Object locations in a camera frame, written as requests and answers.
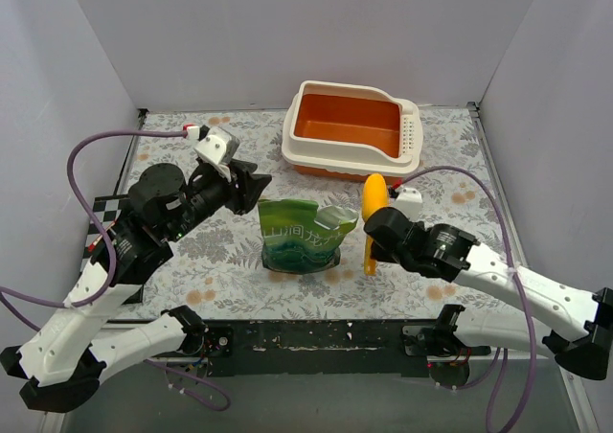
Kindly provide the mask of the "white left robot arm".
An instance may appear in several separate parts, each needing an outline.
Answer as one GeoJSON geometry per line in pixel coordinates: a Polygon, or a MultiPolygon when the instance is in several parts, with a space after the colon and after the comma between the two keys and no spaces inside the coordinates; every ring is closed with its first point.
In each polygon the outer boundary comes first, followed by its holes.
{"type": "Polygon", "coordinates": [[[202,350],[203,320],[187,306],[165,310],[149,324],[113,337],[101,338],[99,332],[172,258],[172,243],[222,207],[249,213],[272,181],[250,162],[232,160],[228,170],[223,176],[200,161],[186,177],[174,164],[161,163],[148,167],[130,187],[126,206],[105,233],[115,253],[100,241],[66,305],[30,341],[1,352],[6,373],[25,381],[19,395],[29,409],[70,412],[106,380],[149,357],[202,350]]]}

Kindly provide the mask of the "green cat litter bag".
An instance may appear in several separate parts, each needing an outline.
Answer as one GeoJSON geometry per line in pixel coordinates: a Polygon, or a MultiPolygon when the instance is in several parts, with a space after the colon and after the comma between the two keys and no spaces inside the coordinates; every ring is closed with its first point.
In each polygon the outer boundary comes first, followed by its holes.
{"type": "Polygon", "coordinates": [[[340,245],[357,225],[359,213],[312,200],[258,202],[264,268],[295,275],[331,269],[341,260],[340,245]]]}

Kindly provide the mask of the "yellow plastic litter scoop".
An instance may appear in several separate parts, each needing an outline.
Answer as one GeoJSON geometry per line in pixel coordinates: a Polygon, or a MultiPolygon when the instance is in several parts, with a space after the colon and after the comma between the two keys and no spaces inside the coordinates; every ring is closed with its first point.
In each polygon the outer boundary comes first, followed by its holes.
{"type": "MultiPolygon", "coordinates": [[[[385,178],[378,173],[371,174],[365,181],[362,193],[361,215],[364,223],[379,209],[389,203],[389,195],[385,178]]],[[[376,272],[376,261],[372,258],[373,240],[366,237],[364,250],[364,273],[373,276],[376,272]]]]}

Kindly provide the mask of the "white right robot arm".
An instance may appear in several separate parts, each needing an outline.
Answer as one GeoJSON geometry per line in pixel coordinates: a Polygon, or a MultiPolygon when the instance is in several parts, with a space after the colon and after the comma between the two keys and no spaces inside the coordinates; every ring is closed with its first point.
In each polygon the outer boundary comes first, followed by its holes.
{"type": "Polygon", "coordinates": [[[433,330],[443,353],[499,347],[552,358],[566,371],[604,380],[612,347],[612,291],[577,289],[529,268],[506,264],[474,236],[448,224],[425,227],[393,207],[368,217],[373,256],[425,278],[472,288],[520,311],[519,316],[460,312],[433,330]]]}

